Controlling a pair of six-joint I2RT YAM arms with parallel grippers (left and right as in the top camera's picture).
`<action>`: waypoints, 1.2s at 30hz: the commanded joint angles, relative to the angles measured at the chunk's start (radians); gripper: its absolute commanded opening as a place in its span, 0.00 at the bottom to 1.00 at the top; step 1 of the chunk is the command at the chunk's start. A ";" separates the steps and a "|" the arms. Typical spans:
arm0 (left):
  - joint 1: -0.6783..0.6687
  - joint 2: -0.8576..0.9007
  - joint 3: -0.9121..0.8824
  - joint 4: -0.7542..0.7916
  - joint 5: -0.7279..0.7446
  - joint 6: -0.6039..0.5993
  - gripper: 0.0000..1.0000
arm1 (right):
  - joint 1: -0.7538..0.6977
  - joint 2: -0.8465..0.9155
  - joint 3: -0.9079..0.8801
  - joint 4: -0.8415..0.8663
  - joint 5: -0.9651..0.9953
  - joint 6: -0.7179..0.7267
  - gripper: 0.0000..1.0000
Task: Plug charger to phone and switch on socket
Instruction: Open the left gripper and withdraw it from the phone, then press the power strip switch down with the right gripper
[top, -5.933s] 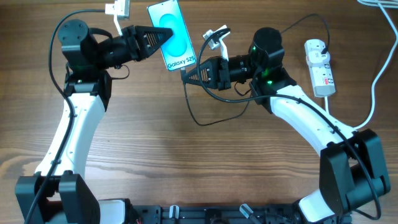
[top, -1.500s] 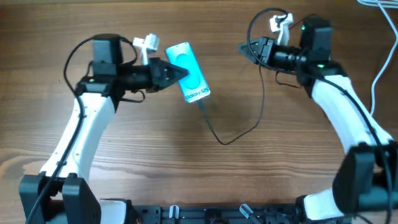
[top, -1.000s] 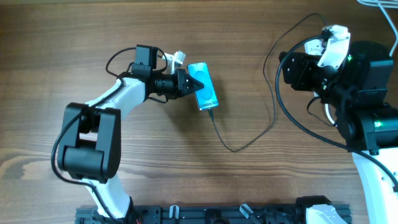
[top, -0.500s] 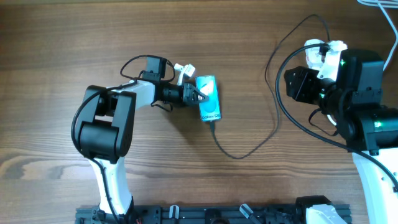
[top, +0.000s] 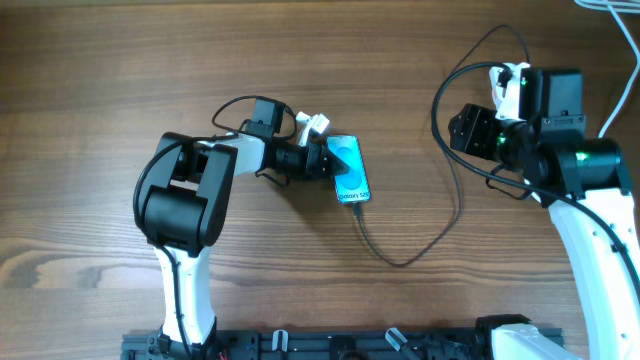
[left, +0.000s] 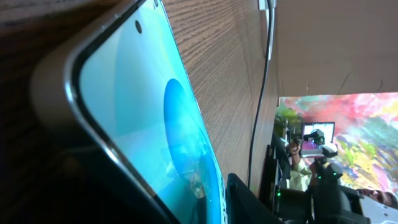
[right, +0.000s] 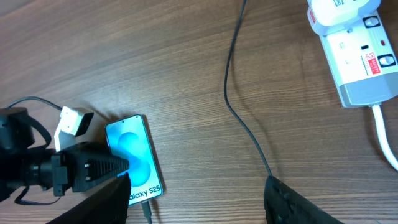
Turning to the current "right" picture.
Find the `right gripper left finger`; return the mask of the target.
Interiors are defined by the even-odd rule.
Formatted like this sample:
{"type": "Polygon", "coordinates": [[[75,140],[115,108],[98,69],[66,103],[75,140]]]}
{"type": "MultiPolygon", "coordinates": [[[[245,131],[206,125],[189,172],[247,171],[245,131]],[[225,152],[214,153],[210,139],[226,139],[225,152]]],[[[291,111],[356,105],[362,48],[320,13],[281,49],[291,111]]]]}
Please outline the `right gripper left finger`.
{"type": "Polygon", "coordinates": [[[48,224],[124,224],[130,194],[131,181],[125,173],[48,224]]]}

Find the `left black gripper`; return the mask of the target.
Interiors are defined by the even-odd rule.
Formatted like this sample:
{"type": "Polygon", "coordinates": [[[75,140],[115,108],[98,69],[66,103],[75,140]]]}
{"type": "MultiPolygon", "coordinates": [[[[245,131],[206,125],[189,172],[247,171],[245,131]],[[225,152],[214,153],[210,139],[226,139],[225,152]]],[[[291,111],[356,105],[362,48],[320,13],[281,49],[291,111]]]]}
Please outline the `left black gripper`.
{"type": "Polygon", "coordinates": [[[60,152],[45,149],[29,159],[29,184],[44,190],[53,189],[55,196],[87,190],[128,170],[129,161],[110,152],[91,150],[83,142],[60,152]]]}

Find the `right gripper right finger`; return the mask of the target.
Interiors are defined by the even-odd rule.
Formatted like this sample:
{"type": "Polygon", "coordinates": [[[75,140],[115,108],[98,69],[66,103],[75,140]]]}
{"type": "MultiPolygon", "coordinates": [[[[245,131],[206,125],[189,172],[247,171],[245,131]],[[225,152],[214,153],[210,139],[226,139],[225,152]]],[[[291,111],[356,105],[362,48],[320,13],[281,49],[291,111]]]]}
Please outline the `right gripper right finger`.
{"type": "Polygon", "coordinates": [[[264,189],[267,224],[343,224],[274,176],[264,189]]]}

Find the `blue Galaxy smartphone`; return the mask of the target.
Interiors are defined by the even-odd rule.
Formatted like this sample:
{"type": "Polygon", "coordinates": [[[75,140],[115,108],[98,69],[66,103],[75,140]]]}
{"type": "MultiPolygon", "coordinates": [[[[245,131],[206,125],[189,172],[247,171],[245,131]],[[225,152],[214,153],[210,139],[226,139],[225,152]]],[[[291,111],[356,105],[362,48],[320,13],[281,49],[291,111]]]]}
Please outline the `blue Galaxy smartphone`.
{"type": "Polygon", "coordinates": [[[137,114],[109,123],[105,132],[112,155],[129,161],[129,205],[161,196],[164,190],[144,117],[137,114]]]}

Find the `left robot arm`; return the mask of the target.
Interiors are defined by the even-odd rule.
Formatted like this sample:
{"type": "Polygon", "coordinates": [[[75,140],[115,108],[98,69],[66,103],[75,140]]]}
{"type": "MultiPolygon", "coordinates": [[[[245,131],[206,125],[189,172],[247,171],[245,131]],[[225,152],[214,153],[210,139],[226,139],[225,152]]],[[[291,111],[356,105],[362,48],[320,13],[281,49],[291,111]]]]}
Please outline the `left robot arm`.
{"type": "Polygon", "coordinates": [[[66,148],[49,148],[50,133],[27,108],[1,109],[1,200],[19,187],[23,199],[30,186],[52,189],[62,197],[68,189],[85,192],[129,169],[129,161],[112,155],[103,144],[72,141],[66,148]]]}

